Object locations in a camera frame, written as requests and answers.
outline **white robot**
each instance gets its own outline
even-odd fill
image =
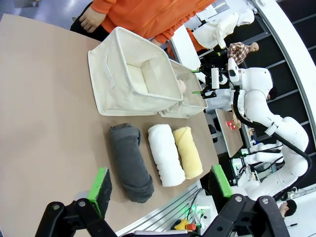
[[[248,119],[266,127],[265,132],[268,135],[277,134],[278,140],[283,140],[281,152],[285,165],[269,175],[260,185],[257,181],[249,182],[246,190],[246,194],[252,200],[257,200],[263,195],[274,196],[291,186],[308,170],[311,160],[304,153],[309,142],[307,133],[295,119],[282,118],[269,110],[266,98],[273,87],[273,82],[267,69],[239,69],[235,61],[230,58],[228,72],[231,86],[234,88],[240,86],[240,89],[245,90],[244,111]],[[211,74],[212,89],[219,89],[218,68],[212,68]]]
[[[255,164],[258,162],[269,162],[272,163],[276,161],[276,163],[283,162],[283,154],[282,149],[283,144],[280,141],[277,141],[275,144],[263,144],[259,143],[250,147],[249,149],[241,149],[241,153],[246,155],[243,160],[245,164]],[[270,153],[269,150],[278,150],[279,153]]]

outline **floor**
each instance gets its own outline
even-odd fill
[[[91,0],[0,0],[4,13],[24,16],[69,29]]]

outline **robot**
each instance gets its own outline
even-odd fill
[[[277,141],[275,144],[259,143],[249,149],[241,149],[241,153],[246,156],[243,158],[245,164],[255,164],[259,162],[281,163],[283,162],[282,154],[283,144]]]
[[[219,89],[222,74],[223,72],[218,68],[211,69],[212,90]],[[268,69],[240,69],[235,61],[230,58],[228,59],[228,76],[231,89],[236,90],[233,107],[237,118],[250,127],[264,130],[269,136],[273,136],[283,143],[281,153],[285,165],[277,172],[269,175],[260,186],[253,184],[253,187],[248,188],[251,191],[247,192],[247,195],[252,200],[257,200],[258,197],[263,195],[278,199],[295,182],[301,180],[311,167],[311,159],[304,153],[309,142],[307,133],[295,119],[291,117],[282,118],[270,111],[266,99],[273,87],[273,81]],[[254,122],[246,121],[238,111],[237,100],[240,89],[245,90],[245,115]],[[253,160],[250,159],[249,162],[267,161],[269,159],[275,160],[275,158],[269,158],[267,155],[259,155],[253,157]]]

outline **fabric storage bin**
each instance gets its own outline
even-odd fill
[[[192,94],[193,91],[202,91],[202,88],[198,78],[191,72],[191,69],[173,60],[170,60],[170,63],[177,79],[182,80],[186,85],[186,90],[183,93],[182,101],[159,113],[163,117],[187,119],[207,108],[207,102],[200,94]]]
[[[154,115],[183,99],[166,53],[122,27],[89,51],[88,62],[102,115]]]

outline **plaid shirt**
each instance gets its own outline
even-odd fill
[[[231,43],[231,45],[229,45],[229,48],[228,48],[227,57],[233,58],[236,64],[239,65],[245,60],[249,52],[250,52],[249,45],[245,45],[241,42]]]

